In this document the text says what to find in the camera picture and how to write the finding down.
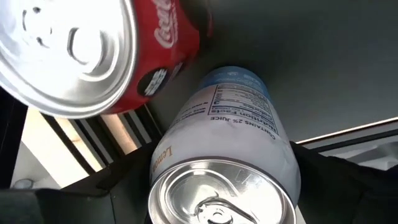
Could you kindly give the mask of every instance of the can top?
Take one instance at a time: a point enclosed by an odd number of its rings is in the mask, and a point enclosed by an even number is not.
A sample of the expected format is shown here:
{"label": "can top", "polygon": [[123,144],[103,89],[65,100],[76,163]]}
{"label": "can top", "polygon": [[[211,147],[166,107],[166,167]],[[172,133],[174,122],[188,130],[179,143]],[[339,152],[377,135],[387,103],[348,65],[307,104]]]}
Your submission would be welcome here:
{"label": "can top", "polygon": [[124,93],[136,61],[128,0],[0,0],[0,85],[67,118],[96,115]]}
{"label": "can top", "polygon": [[155,182],[149,196],[154,224],[296,222],[283,189],[252,167],[219,159],[175,166]]}

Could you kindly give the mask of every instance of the silver can lid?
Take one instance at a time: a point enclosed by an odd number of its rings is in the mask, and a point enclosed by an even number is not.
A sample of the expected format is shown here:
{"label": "silver can lid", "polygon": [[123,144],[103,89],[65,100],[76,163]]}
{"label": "silver can lid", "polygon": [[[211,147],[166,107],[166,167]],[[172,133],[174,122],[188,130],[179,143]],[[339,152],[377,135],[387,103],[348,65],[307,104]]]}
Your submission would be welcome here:
{"label": "silver can lid", "polygon": [[277,183],[225,160],[186,162],[167,170],[153,185],[148,206],[154,224],[296,223],[294,206]]}
{"label": "silver can lid", "polygon": [[84,118],[123,95],[137,52],[129,0],[0,0],[0,85],[44,113]]}

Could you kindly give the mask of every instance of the nutrition facts label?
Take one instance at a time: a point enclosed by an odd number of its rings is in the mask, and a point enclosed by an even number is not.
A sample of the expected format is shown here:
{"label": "nutrition facts label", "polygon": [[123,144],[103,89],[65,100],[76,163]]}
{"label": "nutrition facts label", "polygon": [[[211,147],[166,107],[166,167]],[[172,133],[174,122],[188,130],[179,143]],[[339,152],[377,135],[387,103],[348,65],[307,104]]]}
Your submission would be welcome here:
{"label": "nutrition facts label", "polygon": [[221,114],[246,118],[278,134],[268,99],[260,92],[244,85],[230,83],[217,85],[208,115]]}

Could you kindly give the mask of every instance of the blue can top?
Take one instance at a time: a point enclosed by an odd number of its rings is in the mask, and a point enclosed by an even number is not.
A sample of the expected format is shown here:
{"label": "blue can top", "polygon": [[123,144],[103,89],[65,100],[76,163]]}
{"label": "blue can top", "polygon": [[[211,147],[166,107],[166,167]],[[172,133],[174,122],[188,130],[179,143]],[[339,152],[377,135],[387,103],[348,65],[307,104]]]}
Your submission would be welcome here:
{"label": "blue can top", "polygon": [[200,83],[199,90],[222,83],[234,83],[253,88],[271,100],[264,82],[256,74],[237,66],[221,67],[211,71]]}

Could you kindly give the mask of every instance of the can rim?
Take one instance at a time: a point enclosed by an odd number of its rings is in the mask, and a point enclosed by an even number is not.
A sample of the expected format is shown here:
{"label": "can rim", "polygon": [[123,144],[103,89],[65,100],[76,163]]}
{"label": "can rim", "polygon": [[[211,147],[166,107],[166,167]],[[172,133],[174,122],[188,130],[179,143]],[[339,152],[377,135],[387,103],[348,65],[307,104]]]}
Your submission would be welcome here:
{"label": "can rim", "polygon": [[249,164],[247,162],[244,161],[240,161],[239,159],[232,159],[229,157],[196,157],[193,159],[187,159],[181,162],[178,162],[176,164],[173,164],[171,166],[169,166],[169,168],[167,168],[165,171],[163,171],[163,173],[161,173],[158,178],[155,179],[155,181],[152,184],[152,187],[150,189],[149,192],[149,197],[148,197],[148,211],[149,211],[149,216],[150,219],[153,220],[153,215],[150,209],[150,204],[151,201],[153,199],[155,199],[154,194],[155,192],[155,188],[159,187],[159,184],[161,183],[162,180],[164,180],[165,178],[167,178],[173,171],[176,171],[177,169],[186,166],[188,164],[191,164],[192,162],[227,162],[230,164],[234,164],[234,165],[238,165],[238,166],[245,166],[248,169],[251,169],[254,172],[257,172],[259,175],[261,175],[261,177],[265,178],[266,180],[268,180],[273,187],[277,188],[278,190],[280,190],[280,192],[282,192],[282,196],[285,199],[285,201],[287,202],[288,206],[286,206],[287,211],[285,214],[285,217],[287,215],[291,215],[292,217],[292,223],[296,224],[297,223],[297,214],[295,213],[295,207],[293,205],[292,199],[290,198],[290,195],[287,193],[287,191],[284,189],[284,187],[277,181],[275,180],[275,178],[273,178],[271,175],[269,175],[268,172],[264,171],[263,169],[254,166],[252,164]]}
{"label": "can rim", "polygon": [[[138,31],[136,13],[134,12],[131,1],[122,0],[120,2],[121,10],[123,12],[124,24],[127,25],[128,32],[126,34],[130,36],[129,48],[132,49],[128,55],[128,64],[123,69],[125,77],[120,81],[119,88],[114,90],[107,98],[97,103],[90,103],[88,105],[76,106],[73,104],[60,104],[53,100],[52,96],[46,95],[30,86],[24,80],[19,80],[20,84],[15,85],[11,80],[5,78],[2,73],[15,73],[13,68],[7,66],[8,62],[0,61],[0,68],[3,71],[0,73],[0,86],[10,93],[14,98],[21,101],[23,104],[38,109],[40,112],[48,114],[50,116],[57,116],[68,119],[82,119],[89,118],[98,115],[110,107],[112,107],[124,94],[131,80],[134,76],[134,70],[136,69],[137,63],[137,52],[138,52]],[[20,91],[19,87],[23,86],[27,88],[26,91]]]}

